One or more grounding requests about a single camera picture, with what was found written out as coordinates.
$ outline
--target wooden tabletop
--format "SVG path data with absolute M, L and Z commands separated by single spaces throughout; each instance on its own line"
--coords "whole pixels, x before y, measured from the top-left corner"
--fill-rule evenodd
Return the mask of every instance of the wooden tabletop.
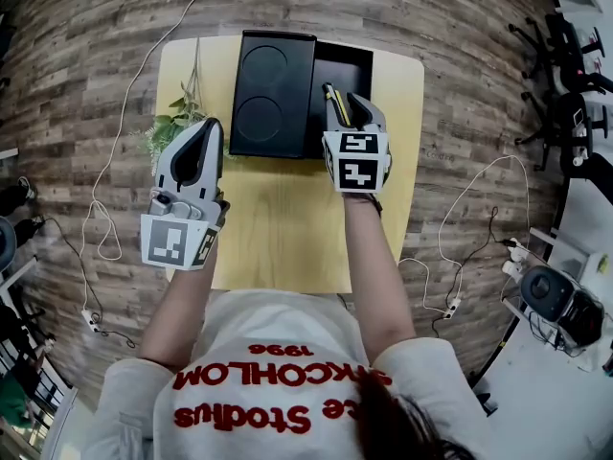
M 162 53 L 156 114 L 182 96 L 196 39 Z M 200 38 L 204 110 L 230 132 L 240 36 Z M 423 67 L 409 57 L 374 51 L 373 103 L 385 114 L 394 158 L 380 201 L 395 258 L 409 219 L 420 150 Z M 232 207 L 219 236 L 214 288 L 277 288 L 303 293 L 351 292 L 343 204 L 323 160 L 224 158 L 219 183 Z

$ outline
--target white cable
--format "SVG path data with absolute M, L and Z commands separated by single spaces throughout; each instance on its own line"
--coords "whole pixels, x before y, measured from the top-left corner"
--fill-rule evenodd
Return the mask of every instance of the white cable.
M 428 291 L 428 281 L 430 280 L 430 269 L 428 268 L 428 266 L 424 264 L 422 261 L 420 261 L 419 259 L 413 259 L 412 257 L 405 257 L 402 261 L 398 263 L 398 265 L 401 265 L 405 261 L 413 261 L 414 263 L 418 263 L 422 265 L 423 267 L 425 267 L 425 285 L 423 286 L 423 300 L 421 302 L 421 306 L 424 307 L 427 311 L 437 311 L 439 313 L 446 313 L 445 310 L 435 309 L 434 307 L 426 307 L 425 305 L 425 297 Z
M 451 215 L 451 212 L 456 207 L 456 204 L 458 204 L 458 201 L 460 200 L 460 198 L 463 195 L 465 195 L 466 192 L 470 189 L 470 187 L 475 183 L 475 181 L 477 180 L 477 177 L 479 177 L 482 173 L 484 173 L 487 169 L 489 169 L 495 163 L 499 162 L 500 160 L 506 160 L 508 158 L 515 159 L 517 162 L 519 162 L 519 165 L 521 166 L 522 170 L 524 171 L 524 177 L 526 179 L 526 225 L 528 226 L 527 243 L 530 240 L 530 190 L 529 190 L 529 187 L 528 187 L 528 174 L 526 173 L 526 167 L 524 166 L 522 161 L 519 160 L 519 158 L 516 157 L 515 155 L 505 155 L 504 157 L 499 157 L 496 160 L 492 161 L 487 167 L 485 167 L 484 169 L 481 169 L 479 172 L 477 172 L 477 174 L 470 181 L 470 184 L 468 184 L 466 186 L 466 188 L 462 191 L 462 193 L 453 202 L 453 204 L 451 205 L 451 208 L 449 209 L 447 214 L 444 216 L 443 222 L 441 223 L 441 226 L 439 227 L 439 254 L 441 254 L 441 257 L 443 259 L 445 259 L 446 261 L 448 261 L 450 263 L 453 263 L 455 265 L 458 265 L 460 267 L 460 282 L 458 283 L 458 293 L 456 294 L 456 298 L 460 298 L 460 289 L 462 287 L 463 267 L 462 267 L 462 265 L 460 263 L 458 263 L 458 261 L 454 261 L 453 259 L 449 259 L 449 258 L 444 256 L 443 251 L 441 249 L 441 232 L 443 230 L 443 227 L 444 227 L 445 223 L 447 222 L 447 219 L 449 218 L 449 215 Z
M 115 135 L 115 141 L 113 142 L 111 152 L 108 155 L 108 162 L 106 162 L 106 165 L 104 165 L 104 167 L 102 168 L 100 174 L 98 175 L 98 178 L 96 179 L 96 182 L 94 182 L 94 186 L 92 187 L 92 202 L 89 204 L 89 210 L 87 212 L 87 217 L 85 217 L 85 219 L 83 220 L 83 224 L 80 228 L 80 235 L 81 235 L 81 247 L 79 251 L 80 259 L 82 259 L 82 254 L 83 254 L 83 251 L 85 250 L 85 226 L 87 225 L 87 221 L 89 221 L 89 219 L 91 218 L 92 210 L 94 209 L 98 210 L 102 214 L 102 216 L 105 217 L 106 220 L 108 221 L 108 228 L 106 229 L 106 233 L 104 234 L 104 237 L 102 238 L 101 242 L 98 244 L 98 255 L 101 258 L 103 258 L 105 261 L 119 261 L 123 256 L 122 245 L 119 242 L 119 237 L 117 236 L 117 227 L 115 226 L 115 222 L 109 215 L 108 210 L 106 209 L 104 204 L 96 198 L 96 188 L 98 187 L 98 184 L 100 183 L 100 179 L 102 178 L 104 173 L 108 170 L 108 168 L 111 165 L 111 162 L 113 161 L 113 155 L 115 153 L 115 148 L 117 147 L 117 143 L 119 142 L 119 137 L 121 136 L 122 129 L 124 127 L 124 115 L 125 115 L 125 108 L 127 106 L 127 97 L 130 93 L 130 90 L 132 89 L 132 85 L 134 85 L 134 82 L 140 77 L 141 73 L 143 72 L 143 69 L 145 68 L 145 64 L 147 63 L 147 60 L 149 59 L 151 54 L 155 51 L 155 49 L 160 44 L 162 44 L 162 42 L 164 42 L 164 40 L 169 35 L 171 35 L 174 32 L 176 28 L 178 28 L 181 25 L 181 23 L 183 22 L 183 19 L 185 18 L 186 14 L 188 13 L 188 11 L 190 10 L 191 6 L 193 5 L 195 1 L 196 0 L 190 1 L 190 3 L 185 8 L 185 10 L 183 10 L 183 13 L 181 14 L 181 17 L 179 18 L 177 23 L 174 24 L 168 31 L 166 31 L 164 35 L 160 37 L 160 39 L 151 47 L 151 49 L 147 51 L 147 54 L 145 55 L 145 58 L 143 59 L 143 63 L 138 69 L 138 72 L 136 72 L 136 75 L 134 76 L 134 78 L 130 81 L 127 87 L 127 90 L 125 91 L 124 103 L 122 105 L 122 112 L 120 114 L 119 127 L 117 129 L 117 134 Z M 102 254 L 101 248 L 102 248 L 102 245 L 106 242 L 106 239 L 108 239 L 108 236 L 110 235 L 111 231 L 113 232 L 113 237 L 115 238 L 115 242 L 117 243 L 117 249 L 119 252 L 117 256 L 115 257 L 106 257 Z M 83 301 L 83 309 L 85 310 L 87 306 L 87 299 L 88 299 L 87 279 L 85 276 L 85 271 L 82 268 L 81 268 L 81 274 L 83 276 L 83 285 L 84 285 L 84 294 L 85 294 L 85 299 Z

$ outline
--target office chair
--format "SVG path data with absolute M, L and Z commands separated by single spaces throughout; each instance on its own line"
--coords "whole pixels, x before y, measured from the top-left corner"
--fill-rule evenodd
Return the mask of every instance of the office chair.
M 613 81 L 600 73 L 585 73 L 583 56 L 600 52 L 605 56 L 601 35 L 595 28 L 596 41 L 580 46 L 575 26 L 560 14 L 545 16 L 545 22 L 551 37 L 545 41 L 538 24 L 526 18 L 526 23 L 534 27 L 536 40 L 522 29 L 509 24 L 509 31 L 521 35 L 536 51 L 536 63 L 531 72 L 522 72 L 527 80 L 534 79 L 541 69 L 545 70 L 549 86 L 548 97 L 557 93 L 559 96 L 568 92 L 596 91 L 601 94 L 613 93 Z
M 547 112 L 530 92 L 521 95 L 530 100 L 541 121 L 541 129 L 528 138 L 516 138 L 516 145 L 525 145 L 543 139 L 543 160 L 534 166 L 544 171 L 551 147 L 560 147 L 560 167 L 565 176 L 587 179 L 613 204 L 613 166 L 594 152 L 594 130 L 602 129 L 608 138 L 608 111 L 602 107 L 602 119 L 593 121 L 587 114 L 585 99 L 581 94 L 569 93 L 551 100 Z

